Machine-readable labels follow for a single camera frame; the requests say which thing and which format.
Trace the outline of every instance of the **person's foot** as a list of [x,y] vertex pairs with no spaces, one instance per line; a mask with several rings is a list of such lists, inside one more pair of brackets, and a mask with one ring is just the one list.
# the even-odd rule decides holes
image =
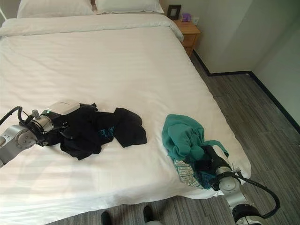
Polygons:
[[148,205],[145,206],[145,208],[144,208],[144,220],[145,220],[145,223],[154,220],[152,209]]
[[107,211],[103,212],[101,214],[101,224],[102,225],[112,225],[112,219],[111,216]]

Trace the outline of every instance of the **teal shirt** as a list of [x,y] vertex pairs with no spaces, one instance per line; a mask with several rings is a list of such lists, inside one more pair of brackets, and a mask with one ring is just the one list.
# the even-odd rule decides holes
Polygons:
[[180,180],[196,188],[210,189],[214,172],[198,171],[196,161],[210,160],[202,146],[217,145],[228,156],[223,145],[215,140],[204,140],[204,128],[196,120],[181,115],[170,114],[165,120],[162,133],[163,144],[173,159]]
[[228,156],[223,145],[215,140],[204,140],[204,128],[196,120],[182,115],[170,114],[166,117],[162,132],[163,145],[168,155],[176,160],[208,160],[201,146],[217,145]]

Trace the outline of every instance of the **white bed sheet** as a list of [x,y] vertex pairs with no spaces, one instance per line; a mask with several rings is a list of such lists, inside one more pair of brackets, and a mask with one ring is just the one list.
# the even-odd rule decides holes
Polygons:
[[[124,107],[141,116],[148,143],[124,149],[113,140],[81,161],[59,145],[23,151],[0,169],[1,224],[46,224],[120,204],[221,194],[180,182],[161,140],[171,113],[201,123],[205,139],[219,140],[234,167],[250,176],[247,156],[172,21],[162,15],[80,18],[13,19],[3,25],[0,115],[16,105],[41,112],[62,98],[95,102],[104,112]],[[11,116],[0,133],[17,123]]]

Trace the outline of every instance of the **white pillow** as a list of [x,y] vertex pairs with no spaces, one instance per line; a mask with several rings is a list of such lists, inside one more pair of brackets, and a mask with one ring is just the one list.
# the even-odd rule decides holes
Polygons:
[[21,0],[17,18],[93,14],[90,0]]
[[164,13],[159,0],[96,0],[97,13]]

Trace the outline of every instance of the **black baseboard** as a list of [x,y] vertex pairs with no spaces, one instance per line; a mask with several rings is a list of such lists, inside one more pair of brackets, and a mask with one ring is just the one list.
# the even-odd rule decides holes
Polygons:
[[223,75],[233,75],[233,74],[249,74],[249,72],[251,71],[232,71],[232,72],[222,72],[222,73],[211,73],[206,65],[204,64],[204,62],[202,61],[202,59],[199,57],[198,53],[193,50],[194,55],[196,56],[196,58],[198,59],[198,61],[200,62],[201,66],[203,67],[204,71],[206,72],[207,76],[223,76]]
[[210,73],[207,69],[198,53],[193,51],[194,55],[198,59],[199,63],[203,67],[207,76],[223,76],[223,75],[234,75],[234,74],[249,74],[250,77],[258,84],[258,86],[266,93],[266,95],[271,99],[271,101],[276,105],[276,107],[281,111],[281,113],[287,118],[287,120],[292,124],[296,131],[300,134],[300,126],[293,119],[293,117],[288,113],[288,111],[281,105],[281,103],[275,98],[275,96],[267,89],[267,87],[258,79],[258,77],[252,71],[233,71],[233,72],[224,72],[224,73]]
[[277,106],[277,108],[282,112],[282,114],[287,118],[287,120],[300,134],[299,124],[293,119],[293,117],[288,113],[288,111],[281,105],[281,103],[275,98],[275,96],[267,89],[267,87],[257,78],[257,76],[252,71],[250,71],[248,74],[258,84],[258,86],[260,86],[264,93],[266,93],[266,95],[272,100],[272,102]]

